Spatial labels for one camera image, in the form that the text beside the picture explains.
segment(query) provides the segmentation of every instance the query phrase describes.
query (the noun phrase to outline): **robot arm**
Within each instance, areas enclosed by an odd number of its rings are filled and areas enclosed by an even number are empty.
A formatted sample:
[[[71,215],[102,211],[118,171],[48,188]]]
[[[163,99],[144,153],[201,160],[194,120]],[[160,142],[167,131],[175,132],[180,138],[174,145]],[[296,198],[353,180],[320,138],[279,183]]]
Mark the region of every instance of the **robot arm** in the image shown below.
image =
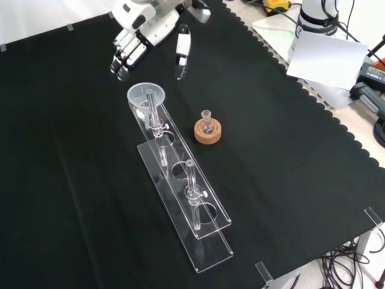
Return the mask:
[[[112,13],[124,29],[114,40],[112,73],[116,73],[119,80],[126,81],[141,59],[174,31],[179,15],[186,9],[203,23],[210,17],[210,10],[200,0],[120,1]],[[190,46],[189,29],[181,24],[175,61],[178,79],[185,75]]]
[[[337,32],[339,0],[303,0],[295,37],[288,51],[291,60],[302,31],[332,36]]]

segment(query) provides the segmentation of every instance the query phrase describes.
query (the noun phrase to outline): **hole in rack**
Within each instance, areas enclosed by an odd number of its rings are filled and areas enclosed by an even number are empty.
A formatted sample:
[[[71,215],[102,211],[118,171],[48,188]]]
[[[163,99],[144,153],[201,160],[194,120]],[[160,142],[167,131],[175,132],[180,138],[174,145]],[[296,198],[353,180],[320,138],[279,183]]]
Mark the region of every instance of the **hole in rack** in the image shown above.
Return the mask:
[[[217,209],[210,203],[199,204],[194,210],[199,210],[201,224],[210,224],[217,218]]]
[[[173,165],[171,169],[171,173],[173,176],[177,179],[187,179],[187,174],[186,174],[186,167],[185,167],[185,162],[180,161]]]
[[[163,131],[163,135],[160,137],[161,146],[171,146],[175,141],[175,135],[171,131]]]

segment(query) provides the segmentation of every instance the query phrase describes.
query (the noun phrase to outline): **cable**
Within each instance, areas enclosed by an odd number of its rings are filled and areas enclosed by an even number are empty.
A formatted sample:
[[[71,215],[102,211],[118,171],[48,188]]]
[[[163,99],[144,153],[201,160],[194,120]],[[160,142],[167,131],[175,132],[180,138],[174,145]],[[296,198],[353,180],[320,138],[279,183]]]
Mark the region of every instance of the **cable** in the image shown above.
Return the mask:
[[[343,31],[343,32],[345,32],[346,34],[348,34],[355,42],[358,42],[358,43],[360,43],[353,35],[351,35],[350,34],[350,32],[349,31],[347,31],[340,23],[337,23],[337,26]],[[384,65],[385,66],[385,62],[380,58],[380,57],[378,57],[375,53],[373,53],[373,51],[371,51],[370,49],[368,49],[368,51],[371,53],[371,54],[373,54],[373,56],[375,57],[375,58],[377,58],[378,59],[378,61],[382,64],[382,65]]]
[[[288,18],[290,21],[292,21],[294,24],[297,25],[297,21],[295,21],[295,20],[294,20],[293,18],[291,18],[290,16],[284,14],[284,12],[279,11],[278,9],[271,8],[271,7],[269,7],[269,6],[260,4],[260,3],[255,3],[255,2],[258,1],[258,0],[251,0],[251,1],[241,0],[241,1],[242,1],[243,3],[245,3],[245,4],[248,4],[248,5],[255,5],[255,6],[265,7],[265,8],[267,8],[267,9],[272,9],[272,11],[277,12],[278,14],[284,15],[284,17]]]
[[[298,274],[298,276],[295,278],[293,285],[291,285],[290,289],[294,289],[295,286],[297,286],[298,280],[300,278],[301,274]]]
[[[326,0],[321,0],[321,7],[322,7],[323,12],[326,14],[326,16],[327,16],[329,19],[334,19],[334,17],[333,17],[332,15],[330,15],[330,14],[326,11]]]
[[[347,29],[347,28],[348,28],[348,25],[346,25],[346,23],[340,22],[340,24],[344,24],[345,27],[346,27],[346,30],[348,30],[348,29]]]
[[[381,229],[379,229],[379,230],[380,230],[380,232],[381,232],[381,234],[383,236],[384,244],[383,244],[383,246],[381,247],[380,250],[378,250],[378,251],[369,251],[369,253],[377,254],[377,253],[380,253],[382,250],[385,249],[385,234],[384,234],[383,230],[381,230]]]
[[[373,135],[375,140],[385,148],[385,123],[383,120],[378,119],[373,126]]]
[[[349,269],[346,265],[340,263],[339,261],[336,261],[338,257],[343,256],[353,260],[353,270]],[[359,261],[359,256],[365,258],[367,262]],[[357,253],[357,244],[353,240],[350,241],[348,246],[338,247],[337,249],[332,250],[329,255],[324,255],[320,257],[320,259],[322,260],[321,271],[323,271],[325,276],[323,288],[342,289],[343,285],[353,288],[357,272],[361,277],[361,288],[363,288],[363,273],[361,270],[361,264],[369,264],[370,261],[366,256]],[[345,282],[342,280],[342,278],[338,275],[336,266],[343,268],[348,273],[351,278],[350,282]]]
[[[354,4],[355,4],[355,0],[353,0],[353,4],[351,6],[351,9],[350,9],[350,14],[349,14],[349,18],[348,18],[348,24],[346,25],[346,30],[349,31],[349,23],[350,23],[350,17],[353,13],[353,9],[354,9]],[[346,34],[346,40],[348,40],[349,38],[349,34]]]
[[[383,36],[383,39],[373,48],[373,52],[379,51],[383,46],[385,45],[385,35]]]

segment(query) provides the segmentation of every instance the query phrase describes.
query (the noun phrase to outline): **white card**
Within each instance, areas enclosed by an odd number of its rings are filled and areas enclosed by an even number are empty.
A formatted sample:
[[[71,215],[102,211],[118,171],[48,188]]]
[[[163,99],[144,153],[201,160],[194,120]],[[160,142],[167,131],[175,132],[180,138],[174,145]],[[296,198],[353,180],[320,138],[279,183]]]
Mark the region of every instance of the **white card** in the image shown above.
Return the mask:
[[[288,75],[350,90],[367,53],[367,45],[302,31]]]

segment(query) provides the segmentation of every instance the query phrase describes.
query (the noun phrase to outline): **glass tube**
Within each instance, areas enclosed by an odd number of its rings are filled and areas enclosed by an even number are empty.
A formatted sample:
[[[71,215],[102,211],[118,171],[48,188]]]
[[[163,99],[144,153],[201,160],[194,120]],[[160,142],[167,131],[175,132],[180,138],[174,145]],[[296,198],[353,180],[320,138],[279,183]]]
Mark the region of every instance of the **glass tube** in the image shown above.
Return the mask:
[[[155,143],[158,146],[159,157],[161,159],[162,167],[166,167],[167,166],[167,157],[166,157],[166,151],[165,151],[163,143],[162,143],[162,138],[161,137],[155,137]]]
[[[193,160],[186,161],[187,183],[188,183],[188,202],[191,205],[192,224],[195,230],[200,230],[200,214],[199,214],[199,191],[197,189],[197,181],[195,175],[195,167]]]
[[[156,126],[159,124],[159,116],[158,111],[156,110],[154,91],[152,89],[147,89],[146,95],[151,114],[150,123],[152,127],[156,128]]]

